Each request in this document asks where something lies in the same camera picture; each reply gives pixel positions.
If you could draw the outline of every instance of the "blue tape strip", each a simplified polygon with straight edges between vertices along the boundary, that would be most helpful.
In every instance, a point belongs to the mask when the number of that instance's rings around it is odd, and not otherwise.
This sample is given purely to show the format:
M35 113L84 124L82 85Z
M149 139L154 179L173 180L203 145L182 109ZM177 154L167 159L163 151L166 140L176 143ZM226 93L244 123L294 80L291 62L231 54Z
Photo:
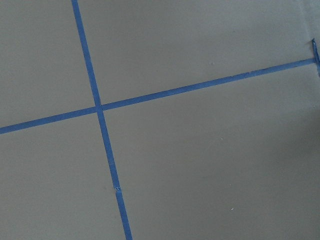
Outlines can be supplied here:
M96 112L95 107L89 107L89 108L85 108L77 111L71 111L71 112L62 113L54 116L40 118L37 120L26 121L26 122L22 122L22 123L10 125L10 126L4 126L4 127L0 127L0 134L6 134L6 133L22 130L22 129L44 125L44 124L50 124L50 123L54 123L54 122L65 120L65 119L72 119L72 118L76 118L76 117L87 115L87 114L93 114L95 112Z
M260 75L264 75L264 74L270 74L270 73L279 72L282 70L287 70L287 69L292 69L292 68L296 68L296 67L300 67L300 66L314 64L315 62L316 62L316 60L314 58L290 62L290 63L278 65L278 66L268 67L265 69L241 73L241 74L234 75L234 76L227 76L227 77L218 78L215 80L210 80L210 81L200 82L200 83L196 83L196 84L192 84L192 85L182 86L182 87L178 87L178 88L174 88L174 89L170 89L170 90L166 90L166 91L160 91L160 92L156 92L156 93L152 93L152 94L148 94L148 95L137 96L137 97L121 100L121 101L115 101L115 102L111 102L111 103L107 103L107 104L102 105L102 109L104 111L110 110L110 109L116 109L116 108L132 105L132 104L138 104L138 103L142 103L142 102L146 102L146 101L150 101L150 100L154 100L154 99L160 99L160 98L164 98L164 97L168 97L168 96L172 96L172 95L176 95L176 94L182 94L182 93L186 93L186 92L190 92L190 91L194 91L194 90L198 90L198 89L208 88L208 87L212 87L212 86L216 86L216 85L220 85L220 84L225 84L225 83L230 83L230 82L234 82L234 81L238 81L238 80L242 80L242 79L252 78L252 77L256 77L256 76L260 76Z
M77 25L78 33L79 33L79 37L80 37L80 42L81 42L81 46L82 46L85 65L86 65L86 69L87 69L88 76L89 76L89 81L90 81L90 86L91 86L92 95L93 95L93 99L94 99L95 109L96 109L96 113L97 113L98 120L99 120L99 125L100 125L100 129L101 129L104 148L105 148L105 152L106 152L107 159L108 159L112 183L113 183L113 187L115 189L115 196L116 196L116 200L117 200L119 211L120 211L120 216L121 216L121 220L122 220L125 238L126 238L126 240L132 240L132 234L131 234L131 229L130 229L127 211L126 211L126 207L125 207L125 202L124 202L123 194L122 194L120 183L119 183L119 177L118 177L118 173L117 173L117 169L116 169L115 159L114 159L114 155L112 152L112 147L111 147L111 143L110 143L110 138L109 138L109 134L108 134L105 116L104 116L102 106L101 106L99 90L98 90L98 86L97 86L97 82L96 82L94 68L93 68L93 65L91 62L90 52L89 52L89 48L88 48L88 43L87 43L87 39L86 39L86 35L85 35L84 26L83 26L82 19L81 19L78 1L71 0L71 2L72 2L74 18L76 21L76 25Z
M318 54L317 44L315 39L312 39L312 48L313 48L313 55L316 63L316 68L318 69L318 74L320 77L320 60L319 60L319 54Z

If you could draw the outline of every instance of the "blue tape line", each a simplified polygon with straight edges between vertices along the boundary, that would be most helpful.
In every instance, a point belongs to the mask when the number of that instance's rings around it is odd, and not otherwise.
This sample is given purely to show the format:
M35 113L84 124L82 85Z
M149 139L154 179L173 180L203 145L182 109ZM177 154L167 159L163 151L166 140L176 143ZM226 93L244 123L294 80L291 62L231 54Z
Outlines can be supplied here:
M318 54L317 44L315 39L312 39L312 48L313 48L313 55L316 63L316 68L318 69L318 74L320 77L320 60L319 60L319 54Z
M77 111L71 111L71 112L62 113L54 116L40 118L37 120L26 121L26 122L22 122L22 123L10 125L10 126L4 126L4 127L0 127L0 134L6 134L6 133L22 130L22 129L44 125L44 124L50 124L50 123L58 122L65 119L72 119L72 118L76 118L76 117L87 115L87 114L93 114L95 112L96 112L95 107L89 107L89 108L85 108Z
M160 99L160 98L164 98L164 97L168 97L176 94L182 94L182 93L186 93L186 92L190 92L198 89L208 88L208 87L212 87L220 84L226 84L226 83L230 83L230 82L234 82L242 79L257 77L264 74L270 74L270 73L292 69L292 68L296 68L304 65L314 64L315 62L316 61L314 58L309 58L301 61L294 61L294 62L290 62L290 63L278 65L278 66L268 67L265 69L245 72L245 73L241 73L234 76L227 76L227 77L218 78L215 80L204 81L204 82L200 82L192 85L182 86L182 87L178 87L178 88L174 88L166 91L160 91L160 92L156 92L148 95L137 96L137 97L121 100L121 101L115 101L115 102L102 105L102 109L104 111L110 110L110 109L116 109L116 108L132 105L132 104L138 104L138 103L142 103L142 102L146 102L154 99Z
M98 86L97 86L97 82L96 82L94 68L93 68L93 65L91 62L90 52L89 52L89 48L88 48L88 43L87 43L87 39L86 39L86 35L85 35L84 26L83 26L82 19L81 19L78 1L71 0L71 2L72 2L74 18L76 21L76 25L77 25L78 33L79 33L79 38L80 38L80 42L81 42L81 46L82 46L85 65L86 65L86 69L87 69L88 76L89 76L89 81L90 81L90 86L91 86L92 95L93 95L93 99L94 99L95 109L96 109L96 113L97 113L98 120L99 120L99 125L100 125L100 129L101 129L104 148L105 148L106 156L108 159L112 183L113 183L113 187L116 191L115 196L116 196L116 200L117 200L119 211L120 211L120 216L121 216L121 221L122 221L122 225L123 225L125 238L126 238L126 240L132 240L132 234L131 234L131 229L130 229L127 211L126 211L126 207L125 207L125 202L124 202L123 194L122 194L120 183L119 183L119 177L118 177L118 173L117 173L117 169L116 169L115 159L114 159L114 155L112 152L112 147L111 147L111 143L110 143L110 138L109 138L109 134L108 134L105 116L104 116L102 106L101 106L99 90L98 90Z

